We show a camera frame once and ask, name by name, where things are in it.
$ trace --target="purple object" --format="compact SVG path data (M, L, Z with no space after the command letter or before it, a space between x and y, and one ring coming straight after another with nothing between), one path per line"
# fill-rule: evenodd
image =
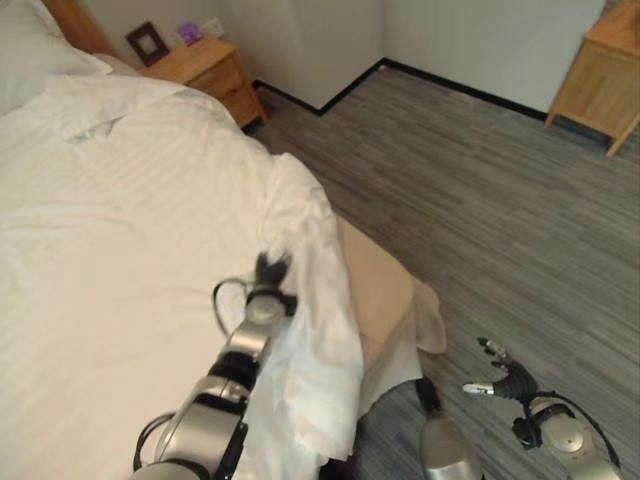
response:
M202 38L202 32L193 23L187 23L178 29L178 34L188 47Z

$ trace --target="wooden nightstand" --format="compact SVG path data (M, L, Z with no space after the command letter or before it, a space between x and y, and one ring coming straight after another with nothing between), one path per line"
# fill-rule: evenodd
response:
M622 2L585 36L547 116L586 125L613 138L616 154L640 124L640 3Z
M190 47L177 47L142 75L188 85L220 100L236 123L245 127L267 120L255 90L247 80L233 45L205 36Z

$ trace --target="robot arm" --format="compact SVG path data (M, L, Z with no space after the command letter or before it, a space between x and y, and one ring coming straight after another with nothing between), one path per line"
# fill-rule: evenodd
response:
M256 286L247 297L244 321L229 336L216 362L165 427L155 462L131 480L229 480L248 427L242 419L269 354L274 328L295 313L295 297L279 286L289 259L269 265L261 254Z
M493 365L505 369L507 376L495 383L468 383L463 386L465 392L497 395L522 403L525 418L514 421L513 432L527 450L544 446L567 470L569 480L623 480L618 468L599 453L591 431L565 403L555 398L568 399L554 392L538 392L531 374L504 348L485 338L478 341L487 354L495 357ZM618 464L613 448L605 442L612 461Z

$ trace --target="drawer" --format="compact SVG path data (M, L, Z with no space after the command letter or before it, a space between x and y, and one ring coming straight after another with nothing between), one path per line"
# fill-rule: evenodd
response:
M236 64L233 59L227 58L193 80L189 86L220 99L242 84Z
M260 112L253 100L252 92L249 91L249 87L243 86L231 93L228 93L220 101L231 112L234 120L240 127L246 126L249 122L255 119Z
M566 80L557 112L617 136L638 113L639 72L637 58L585 42Z

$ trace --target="white duvet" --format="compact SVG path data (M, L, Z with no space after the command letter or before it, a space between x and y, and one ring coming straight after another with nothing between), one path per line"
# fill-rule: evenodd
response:
M53 77L0 118L0 149L3 480L129 478L140 429L224 343L212 286L263 250L293 254L299 308L254 390L234 479L311 479L346 457L360 343L335 218L295 158L202 94L129 77Z

